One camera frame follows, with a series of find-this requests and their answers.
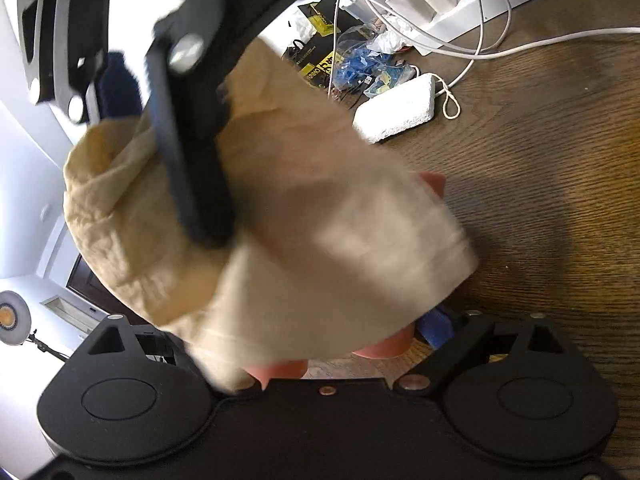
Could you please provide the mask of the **orange footed bowl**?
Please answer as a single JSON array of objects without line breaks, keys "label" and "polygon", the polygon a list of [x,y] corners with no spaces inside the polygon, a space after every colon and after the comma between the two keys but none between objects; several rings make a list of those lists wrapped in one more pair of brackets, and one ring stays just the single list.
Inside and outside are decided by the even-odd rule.
[{"label": "orange footed bowl", "polygon": [[409,316],[407,309],[392,308],[388,302],[384,309],[380,309],[381,303],[370,304],[363,312],[361,323],[357,326],[357,332],[363,328],[373,330],[377,335],[384,335],[373,341],[368,335],[367,346],[356,349],[354,343],[349,344],[350,357],[339,359],[337,351],[329,359],[315,359],[311,363],[308,360],[282,361],[259,366],[247,366],[245,371],[255,377],[264,388],[270,380],[276,378],[303,378],[305,375],[311,378],[329,377],[331,374],[341,377],[355,376],[360,367],[359,362],[370,361],[398,361],[413,344],[414,323],[418,319],[418,312],[413,311],[413,320],[407,326],[399,328],[399,319],[405,321]]}]

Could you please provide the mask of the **beige cleaning cloth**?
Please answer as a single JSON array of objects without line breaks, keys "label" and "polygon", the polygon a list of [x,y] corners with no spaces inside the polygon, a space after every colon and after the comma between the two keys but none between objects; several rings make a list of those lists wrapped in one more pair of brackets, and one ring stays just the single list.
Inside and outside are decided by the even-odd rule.
[{"label": "beige cleaning cloth", "polygon": [[89,128],[63,170],[82,258],[129,309],[181,338],[218,388],[241,389],[247,366],[367,346],[384,338],[357,332],[370,304],[407,309],[403,328],[475,271],[469,237],[433,189],[363,141],[349,112],[268,44],[250,44],[227,86],[227,247],[186,236],[148,116]]}]

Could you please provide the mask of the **dark entrance door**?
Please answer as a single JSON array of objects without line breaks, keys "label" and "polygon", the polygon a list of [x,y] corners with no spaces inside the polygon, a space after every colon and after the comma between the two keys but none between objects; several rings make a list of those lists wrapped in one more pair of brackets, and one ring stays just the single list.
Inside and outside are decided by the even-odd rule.
[{"label": "dark entrance door", "polygon": [[129,321],[136,319],[134,312],[102,284],[81,256],[77,257],[70,271],[66,287],[107,314],[121,314],[126,316]]}]

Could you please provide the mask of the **black yellow package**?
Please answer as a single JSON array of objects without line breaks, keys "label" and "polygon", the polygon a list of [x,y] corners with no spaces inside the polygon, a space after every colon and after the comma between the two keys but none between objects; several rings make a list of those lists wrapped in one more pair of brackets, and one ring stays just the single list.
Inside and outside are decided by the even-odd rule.
[{"label": "black yellow package", "polygon": [[296,67],[308,84],[320,89],[328,88],[333,61],[333,34],[337,0],[320,0],[298,7],[303,24],[311,27],[308,39],[294,39],[282,58]]}]

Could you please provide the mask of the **studio light on stand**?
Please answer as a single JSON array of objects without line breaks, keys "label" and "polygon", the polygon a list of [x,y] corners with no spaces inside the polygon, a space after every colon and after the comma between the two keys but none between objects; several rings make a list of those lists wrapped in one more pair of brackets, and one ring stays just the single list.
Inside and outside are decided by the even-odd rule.
[{"label": "studio light on stand", "polygon": [[49,353],[62,362],[68,360],[68,356],[52,349],[36,336],[37,331],[32,330],[32,316],[29,307],[17,292],[5,290],[0,294],[0,311],[2,344],[16,347],[24,342],[30,342],[43,353]]}]

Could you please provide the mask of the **blue plastic packet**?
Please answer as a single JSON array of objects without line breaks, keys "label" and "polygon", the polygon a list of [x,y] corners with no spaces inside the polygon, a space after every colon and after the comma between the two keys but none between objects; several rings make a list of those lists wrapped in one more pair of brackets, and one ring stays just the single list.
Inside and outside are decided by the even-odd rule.
[{"label": "blue plastic packet", "polygon": [[419,75],[416,66],[396,53],[372,50],[370,41],[342,41],[338,44],[328,93],[332,98],[359,93],[372,99]]}]

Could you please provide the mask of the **white sponge block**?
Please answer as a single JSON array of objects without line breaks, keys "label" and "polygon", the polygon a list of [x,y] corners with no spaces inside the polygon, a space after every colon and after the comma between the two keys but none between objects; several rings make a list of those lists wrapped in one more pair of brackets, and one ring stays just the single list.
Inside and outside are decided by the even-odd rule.
[{"label": "white sponge block", "polygon": [[352,125],[370,144],[429,122],[435,115],[435,77],[423,74],[357,108]]}]

